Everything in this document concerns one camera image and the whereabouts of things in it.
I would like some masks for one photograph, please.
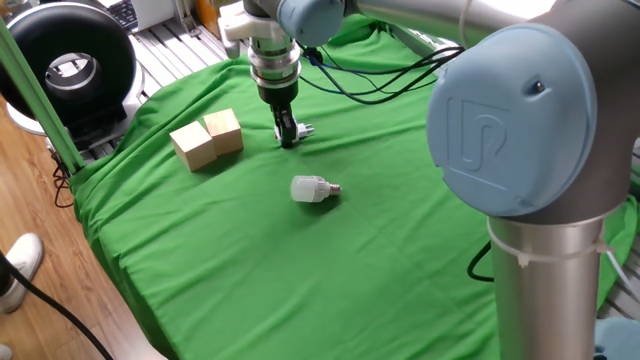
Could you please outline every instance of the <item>cable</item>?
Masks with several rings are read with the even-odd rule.
[[[71,204],[66,204],[66,205],[60,205],[59,203],[60,192],[62,191],[62,189],[69,188],[69,180],[67,179],[67,177],[64,174],[64,171],[62,170],[62,167],[64,166],[62,162],[60,162],[54,156],[54,154],[51,154],[51,158],[58,164],[58,167],[56,167],[56,170],[53,172],[53,186],[55,186],[56,188],[56,198],[54,199],[53,204],[59,209],[66,209],[66,208],[72,207],[73,202],[71,202]]]
[[[89,330],[80,320],[78,320],[75,315],[73,315],[69,310],[67,310],[64,306],[60,305],[57,301],[49,297],[49,295],[45,294],[42,290],[38,289],[35,285],[33,285],[27,278],[25,278],[22,273],[18,269],[16,269],[6,257],[0,252],[0,268],[5,268],[13,278],[19,282],[22,286],[24,286],[27,290],[29,290],[33,295],[39,297],[42,301],[47,303],[49,306],[58,311],[62,316],[66,317],[75,327],[78,328],[82,332],[84,336],[91,341],[93,346],[96,347],[100,355],[105,358],[105,360],[113,360],[113,357],[109,354],[107,349],[100,343],[98,338],[93,335],[91,330]]]
[[[478,265],[480,260],[482,260],[482,258],[484,258],[489,253],[489,250],[491,250],[491,241],[489,241],[487,245],[485,245],[469,263],[469,266],[467,267],[467,275],[469,275],[469,277],[473,280],[482,282],[495,282],[495,279],[492,277],[480,276],[475,274],[476,266]]]
[[[402,73],[407,73],[410,70],[423,68],[423,67],[426,67],[426,66],[429,66],[431,64],[436,63],[438,61],[438,59],[434,59],[434,57],[436,57],[437,55],[440,55],[442,53],[449,52],[449,51],[464,51],[464,48],[461,47],[461,46],[451,46],[451,47],[442,48],[442,49],[434,51],[433,53],[429,54],[428,56],[416,61],[413,65],[405,66],[403,68],[394,69],[394,70],[366,71],[366,70],[347,69],[347,68],[344,68],[342,66],[338,66],[336,64],[336,62],[331,58],[331,56],[329,54],[327,54],[329,59],[331,61],[333,61],[333,63],[336,64],[336,66],[331,66],[331,65],[325,65],[325,66],[328,67],[328,68],[334,69],[334,70],[340,70],[340,71],[346,71],[346,72],[350,72],[350,73],[357,73],[357,74],[364,74],[364,75],[390,75],[390,74],[397,74],[397,73],[401,73],[401,72]]]
[[[467,0],[467,3],[464,5],[464,9],[462,9],[462,13],[460,13],[460,21],[458,22],[458,30],[460,31],[460,44],[462,44],[462,47],[464,47],[465,49],[469,48],[465,26],[467,25],[467,16],[469,15],[469,9],[471,9],[471,3],[473,3],[473,0]]]
[[[327,77],[327,79],[329,79],[329,81],[331,81],[331,83],[346,97],[348,97],[349,99],[358,102],[360,104],[364,104],[364,105],[378,105],[378,104],[383,104],[385,102],[391,101],[395,98],[397,98],[398,96],[402,95],[403,93],[407,92],[409,89],[411,89],[414,85],[416,85],[417,83],[419,83],[420,81],[422,81],[424,78],[426,78],[427,76],[433,74],[437,69],[439,69],[440,67],[442,67],[444,64],[446,64],[449,60],[452,60],[453,58],[455,58],[456,56],[458,56],[459,54],[461,54],[462,52],[457,52],[455,54],[452,55],[448,55],[445,56],[443,58],[440,58],[437,60],[437,63],[431,67],[429,70],[427,70],[424,74],[418,76],[415,80],[413,80],[411,83],[409,83],[409,85],[405,86],[404,88],[402,88],[401,90],[397,91],[396,93],[394,93],[393,95],[390,95],[386,98],[382,98],[379,100],[373,100],[373,101],[369,101],[369,100],[363,100],[360,99],[356,96],[354,96],[353,94],[349,93],[348,91],[346,91],[342,86],[340,86],[340,84],[336,81],[336,79],[333,78],[333,76],[331,76],[331,74],[329,74],[329,72],[322,66],[318,66],[318,64],[315,62],[315,60],[313,58],[311,58],[310,60],[312,61],[313,65],[318,66],[318,69],[320,69],[320,71],[322,71],[324,73],[324,75]]]
[[[320,86],[320,85],[316,85],[316,84],[314,84],[313,82],[311,82],[310,80],[307,80],[304,76],[300,76],[300,80],[302,80],[302,81],[306,82],[307,84],[309,84],[309,85],[313,86],[314,88],[316,88],[316,89],[318,89],[318,90],[321,90],[321,91],[324,91],[324,92],[328,92],[328,93],[330,93],[330,94],[343,95],[340,91],[337,91],[337,90],[329,90],[329,89],[324,88],[324,87],[322,87],[322,86]],[[423,89],[423,88],[425,88],[425,87],[427,87],[427,86],[429,86],[429,85],[433,85],[433,84],[435,84],[435,83],[436,83],[436,81],[438,81],[438,79],[436,79],[436,80],[432,80],[432,81],[429,81],[428,83],[426,83],[426,84],[424,84],[424,85],[420,85],[420,86],[418,86],[418,87],[411,88],[411,89],[407,90],[407,92],[409,92],[409,91],[416,91],[416,90]],[[351,95],[358,95],[358,96],[359,96],[359,95],[370,95],[370,94],[373,94],[373,93],[375,93],[375,92],[377,92],[377,90],[366,91],[366,92],[362,92],[362,93],[351,93]],[[384,94],[393,94],[393,93],[390,93],[390,92],[387,92],[387,91],[381,91],[381,92],[382,92],[382,93],[384,93]]]
[[[363,75],[362,73],[360,73],[359,71],[354,71],[354,70],[347,70],[347,69],[345,69],[342,65],[338,64],[338,62],[333,58],[333,56],[331,56],[331,54],[329,54],[329,52],[324,48],[324,46],[321,46],[321,47],[320,47],[320,50],[322,50],[322,51],[325,53],[325,55],[327,55],[327,57],[329,58],[329,60],[331,60],[331,62],[333,62],[333,64],[334,64],[334,66],[330,66],[330,65],[327,65],[327,64],[325,63],[325,64],[322,64],[323,66],[328,67],[328,68],[330,68],[330,69],[346,71],[346,72],[349,72],[349,73],[351,73],[351,74],[353,74],[353,75],[356,75],[356,76],[358,76],[358,77],[361,77],[361,78],[363,78],[363,79],[367,80],[367,81],[368,81],[368,82],[373,86],[373,88],[375,89],[375,90],[367,91],[367,92],[363,92],[363,93],[352,93],[352,95],[369,95],[369,94],[373,94],[373,93],[376,93],[376,92],[381,92],[381,93],[383,93],[383,94],[387,94],[387,95],[393,95],[393,94],[394,94],[394,92],[389,92],[389,91],[385,91],[385,90],[383,90],[383,89],[384,89],[384,87],[386,87],[386,86],[387,86],[386,84],[385,84],[382,88],[380,88],[380,87],[378,87],[378,85],[376,85],[376,83],[375,83],[375,82],[373,82],[373,80],[371,80],[370,78],[368,78],[368,77],[364,76],[364,75]],[[311,83],[311,82],[310,82],[309,80],[307,80],[307,79],[303,79],[303,81],[304,81],[304,82],[306,82],[306,83],[308,83],[309,85],[311,85],[311,86],[315,87],[316,89],[319,89],[319,90],[322,90],[322,91],[325,91],[325,92],[329,92],[329,93],[332,93],[332,94],[340,94],[340,95],[342,95],[342,93],[341,93],[341,92],[339,92],[339,91],[334,91],[334,90],[329,90],[329,89],[322,88],[322,87],[320,87],[320,86],[317,86],[317,85],[315,85],[315,84]],[[420,90],[420,89],[425,88],[425,87],[427,87],[427,86],[429,86],[429,85],[433,85],[436,81],[437,81],[437,80],[434,80],[434,81],[429,82],[428,84],[420,85],[420,86],[418,86],[418,87],[416,87],[416,88],[409,89],[409,90],[407,90],[407,92],[409,92],[409,91],[415,91],[415,90]]]
[[[616,260],[616,257],[613,256],[613,253],[611,251],[607,251],[607,256],[611,261],[611,265],[613,265],[614,269],[616,269],[616,272],[620,276],[620,280],[622,280],[622,283],[624,284],[624,286],[631,293],[631,297],[633,297],[633,299],[640,304],[640,294],[638,294],[638,292],[633,288],[633,285],[631,284],[631,280],[629,280],[629,278],[627,277],[627,274],[625,274],[624,271],[622,271],[622,267],[620,267],[620,264],[618,263],[618,260]]]

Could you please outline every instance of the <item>black cable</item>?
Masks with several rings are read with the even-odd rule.
[[[329,55],[326,50],[324,50],[324,49],[322,49],[322,50],[325,52],[325,54],[327,54],[329,59],[331,61],[333,61],[333,63],[335,64],[336,62],[331,58],[331,55]],[[440,49],[438,51],[433,52],[432,54],[429,54],[428,56],[424,57],[423,59],[418,60],[416,62],[416,64],[418,64],[417,68],[422,68],[422,67],[425,67],[425,66],[429,65],[429,64],[423,63],[425,59],[433,59],[434,56],[442,54],[444,52],[448,52],[448,51],[460,51],[460,52],[462,52],[462,51],[464,51],[464,48],[461,47],[461,46],[451,46],[451,47],[442,48],[442,49]],[[367,71],[367,70],[347,69],[347,68],[344,68],[342,66],[338,67],[337,65],[336,65],[335,69],[336,70],[340,70],[340,71],[351,72],[351,73],[364,74],[364,75],[388,75],[388,74],[395,74],[395,73],[403,72],[403,71],[405,71],[407,69],[408,70],[416,69],[416,67],[415,67],[416,64],[410,65],[410,66],[405,66],[405,67],[399,68],[399,69],[382,70],[382,71]]]
[[[420,81],[422,81],[424,78],[426,78],[427,76],[433,74],[437,69],[439,69],[440,67],[442,67],[444,64],[446,64],[449,60],[454,59],[456,56],[458,56],[459,54],[461,54],[462,51],[457,52],[455,54],[452,55],[448,55],[445,57],[442,57],[440,59],[438,59],[436,61],[436,64],[434,66],[432,66],[429,70],[427,70],[424,74],[418,76],[414,81],[412,81],[411,83],[409,83],[409,85],[405,86],[404,88],[402,88],[401,90],[399,90],[398,92],[394,93],[393,95],[390,95],[386,98],[382,98],[379,100],[364,100],[364,99],[360,99],[356,96],[354,96],[353,94],[349,93],[348,91],[346,91],[342,86],[340,86],[340,84],[336,81],[336,79],[333,78],[333,76],[331,76],[331,74],[329,74],[329,72],[322,66],[318,66],[318,69],[320,69],[320,71],[322,71],[324,73],[324,75],[327,77],[327,79],[329,79],[329,81],[331,81],[331,83],[346,97],[348,97],[349,99],[358,102],[360,104],[364,104],[364,105],[378,105],[378,104],[383,104],[387,101],[391,101],[395,98],[397,98],[398,96],[402,95],[403,93],[407,92],[409,89],[411,89],[414,85],[416,85],[417,83],[419,83]],[[406,72],[402,72],[400,75],[396,76],[396,78],[399,78],[400,76],[406,74]]]
[[[480,260],[482,260],[482,258],[485,257],[489,253],[490,250],[491,250],[491,241],[489,241],[487,243],[487,245],[485,245],[482,248],[482,250],[480,250],[480,252],[478,254],[476,254],[476,256],[469,263],[469,267],[467,267],[467,275],[469,275],[469,277],[472,278],[473,280],[478,280],[478,281],[483,281],[483,282],[494,282],[495,281],[495,279],[492,278],[492,277],[480,276],[480,275],[476,275],[476,273],[475,273],[476,266],[478,265]]]
[[[317,66],[317,67],[318,67],[318,68],[320,68],[321,70],[325,70],[325,69],[323,69],[323,68],[322,68],[322,66],[326,66],[326,65],[324,65],[324,61],[323,61],[323,59],[322,59],[322,54],[321,54],[321,53],[320,53],[316,48],[308,48],[308,47],[305,47],[304,45],[302,45],[302,44],[300,44],[300,43],[298,43],[298,45],[299,45],[299,46],[300,46],[300,48],[302,49],[302,56],[304,56],[305,58],[307,58],[307,59],[311,62],[311,64],[312,64],[312,65]],[[329,57],[329,59],[330,59],[331,61],[333,61],[333,62],[334,62],[334,64],[335,64],[335,63],[336,63],[336,62],[335,62],[335,60],[331,57],[331,55],[329,55],[329,54],[328,54],[327,50],[325,50],[325,49],[322,49],[322,50],[327,54],[327,56]],[[393,73],[399,73],[399,74],[398,74],[398,75],[396,75],[393,79],[389,80],[388,82],[386,82],[384,85],[382,85],[382,86],[380,86],[380,87],[377,87],[377,86],[375,85],[375,83],[373,83],[373,82],[372,82],[372,83],[373,83],[373,85],[374,85],[374,87],[376,88],[376,90],[372,90],[372,91],[370,91],[370,92],[365,92],[365,93],[353,93],[353,94],[351,94],[351,93],[350,93],[350,94],[351,94],[351,95],[360,96],[360,95],[369,95],[369,94],[373,94],[373,93],[376,93],[376,92],[382,92],[382,90],[383,90],[383,89],[385,89],[386,87],[388,87],[388,86],[392,85],[392,84],[393,84],[394,82],[396,82],[398,79],[400,79],[401,77],[403,77],[404,75],[406,75],[407,73],[409,73],[411,70],[419,69],[419,68],[422,68],[422,67],[425,67],[425,66],[428,66],[428,65],[434,65],[434,64],[441,64],[440,66],[442,66],[442,61],[443,61],[443,60],[444,60],[445,62],[446,62],[446,61],[449,61],[449,60],[450,60],[450,59],[449,59],[449,57],[450,57],[451,55],[449,55],[449,56],[445,56],[445,57],[440,58],[440,59],[434,59],[434,57],[436,57],[436,56],[438,56],[438,55],[440,55],[440,54],[446,53],[446,52],[450,52],[450,51],[457,51],[457,52],[456,52],[455,54],[453,54],[453,55],[458,56],[459,54],[461,54],[461,53],[464,51],[464,48],[461,48],[461,47],[447,47],[447,48],[443,48],[443,49],[437,50],[437,51],[435,51],[435,52],[433,52],[433,53],[429,54],[428,56],[425,56],[424,58],[422,58],[422,59],[420,59],[420,60],[416,61],[413,65],[406,66],[406,67],[401,68],[401,69],[396,69],[396,70],[391,70],[391,71],[383,71],[383,72],[379,72],[379,73],[377,73],[377,74],[379,74],[379,75],[382,75],[382,74],[393,74]],[[340,69],[339,69],[339,70],[343,70],[343,71],[346,71],[346,72],[349,72],[349,73],[353,73],[353,74],[355,74],[356,72],[358,72],[357,70],[349,70],[349,69],[344,69],[344,68],[342,68],[342,67],[340,67]],[[396,97],[397,97],[397,96],[399,96],[397,93],[400,93],[400,95],[401,95],[401,94],[403,94],[403,93],[405,93],[405,92],[407,92],[407,91],[413,91],[413,90],[410,90],[410,87],[409,87],[409,89],[406,89],[406,88],[405,88],[405,89],[403,89],[403,90],[400,90],[400,91],[397,91],[397,92],[393,92],[391,95],[392,95],[392,96],[396,96]],[[346,94],[345,94],[345,93],[346,93],[346,91],[344,91],[344,89],[342,89],[342,90],[340,91],[340,93],[342,93],[343,95],[346,95]]]
[[[51,154],[51,158],[58,164],[58,167],[56,167],[56,170],[53,172],[53,186],[55,186],[56,188],[56,198],[54,199],[53,203],[59,209],[66,209],[66,208],[72,207],[73,202],[71,204],[66,204],[66,205],[60,205],[59,203],[60,192],[62,191],[62,189],[69,188],[69,180],[65,176],[65,172],[62,169],[64,165],[60,162],[60,160],[56,158],[54,154]]]
[[[93,346],[96,347],[100,355],[105,358],[105,360],[113,360],[113,357],[109,354],[107,349],[100,343],[100,340],[93,335],[91,330],[89,330],[80,320],[78,320],[75,315],[73,315],[69,310],[67,310],[64,306],[60,305],[57,301],[52,299],[49,295],[45,294],[42,290],[38,289],[35,285],[33,285],[27,278],[25,278],[18,269],[16,269],[6,257],[0,252],[0,268],[5,268],[13,278],[19,282],[22,286],[24,286],[27,290],[29,290],[33,295],[39,297],[42,301],[47,303],[49,306],[58,311],[62,316],[66,317],[75,327],[78,328],[82,332],[84,336],[91,341]]]
[[[385,90],[383,90],[384,88],[380,88],[380,87],[378,87],[378,85],[376,85],[376,83],[375,83],[375,82],[373,82],[373,80],[371,80],[370,78],[368,78],[368,77],[366,77],[366,76],[362,75],[361,73],[359,73],[359,72],[355,72],[355,71],[349,71],[349,70],[345,69],[342,65],[338,64],[338,62],[333,58],[333,56],[331,56],[331,54],[329,54],[329,52],[324,48],[324,46],[321,46],[321,47],[320,47],[320,50],[322,50],[322,52],[324,52],[324,53],[325,53],[325,55],[327,55],[327,57],[329,58],[329,60],[331,60],[331,62],[332,62],[332,63],[333,63],[333,65],[335,66],[335,69],[336,69],[336,70],[346,71],[346,72],[349,72],[349,73],[351,73],[351,74],[353,74],[353,75],[355,75],[355,76],[361,77],[361,78],[363,78],[363,79],[367,80],[367,81],[368,81],[368,82],[373,86],[373,88],[375,89],[375,90],[368,91],[368,92],[364,92],[364,93],[352,93],[352,95],[369,95],[369,94],[374,94],[374,93],[376,93],[376,92],[380,92],[380,93],[387,94],[387,95],[393,95],[393,94],[394,94],[394,92],[385,91]],[[339,94],[342,94],[342,93],[340,93],[339,91],[338,91],[338,92],[333,92],[332,90],[328,90],[328,89],[322,88],[322,87],[320,87],[320,86],[317,86],[317,85],[315,85],[315,84],[312,84],[311,82],[309,82],[309,81],[308,81],[308,80],[306,80],[306,79],[303,79],[303,81],[304,81],[304,82],[306,82],[307,84],[309,84],[309,85],[311,85],[311,86],[313,86],[313,87],[317,88],[317,89],[322,90],[322,91],[331,92],[331,93],[339,93]],[[418,87],[416,87],[416,88],[409,89],[409,90],[407,90],[407,92],[409,92],[409,91],[415,91],[415,90],[420,90],[420,89],[425,88],[425,87],[427,87],[427,86],[429,86],[429,85],[432,85],[432,84],[434,84],[434,83],[435,83],[435,81],[432,81],[432,82],[430,82],[430,83],[428,83],[428,84],[420,85],[420,86],[418,86]]]
[[[328,93],[330,93],[330,94],[343,95],[340,91],[336,91],[336,90],[329,90],[329,89],[324,88],[324,87],[322,87],[322,86],[320,86],[320,85],[314,84],[313,82],[311,82],[310,80],[308,80],[308,79],[307,79],[307,78],[305,78],[304,76],[300,76],[300,80],[302,80],[302,81],[306,82],[307,84],[309,84],[309,85],[313,86],[314,88],[316,88],[316,89],[318,89],[318,90],[321,90],[321,91],[324,91],[324,92],[328,92]],[[425,87],[427,87],[427,86],[429,86],[429,85],[433,85],[433,84],[435,84],[435,83],[436,83],[436,81],[438,81],[438,79],[436,79],[436,80],[432,80],[432,81],[429,81],[428,83],[423,84],[423,85],[420,85],[420,86],[418,86],[418,87],[411,88],[411,89],[407,90],[407,92],[409,92],[409,91],[416,91],[416,90],[423,89],[423,88],[425,88]],[[351,93],[351,95],[358,95],[358,96],[359,96],[359,95],[370,95],[370,94],[373,94],[373,93],[376,93],[376,92],[378,92],[378,91],[377,91],[377,90],[371,90],[371,91],[366,91],[366,92],[361,92],[361,93]],[[393,93],[391,93],[391,92],[386,92],[386,91],[381,91],[381,92],[382,92],[382,93],[384,93],[384,94],[393,94]]]

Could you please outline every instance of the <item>keyboard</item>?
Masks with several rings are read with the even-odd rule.
[[[133,30],[138,27],[138,17],[135,10],[133,10],[131,0],[115,3],[107,8],[107,12],[127,30]]]

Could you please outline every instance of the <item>green cloth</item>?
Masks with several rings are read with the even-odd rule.
[[[417,59],[363,18],[327,49],[361,69]],[[348,90],[370,89],[332,73]],[[329,86],[307,62],[303,75]],[[301,82],[294,111],[317,130],[294,150],[275,142],[246,58],[149,99],[115,154],[72,177],[71,189],[91,248],[152,344],[182,360],[498,359],[493,286],[466,275],[489,239],[486,217],[431,160],[430,94],[363,106]],[[190,173],[169,133],[227,108],[244,151]],[[323,176],[344,194],[295,203],[295,175]],[[637,224],[633,200],[607,220],[620,260]],[[489,259],[478,272],[491,274]],[[610,266],[601,280],[602,301]]]

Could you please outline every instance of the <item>wooden floor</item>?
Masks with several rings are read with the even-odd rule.
[[[84,238],[73,208],[54,206],[51,160],[44,138],[17,128],[0,98],[0,250],[34,232],[45,255],[34,283],[70,309],[118,360],[164,359],[147,342],[129,308]],[[63,190],[62,202],[72,201]],[[82,334],[31,294],[11,315],[0,315],[0,343],[14,360],[100,359]]]

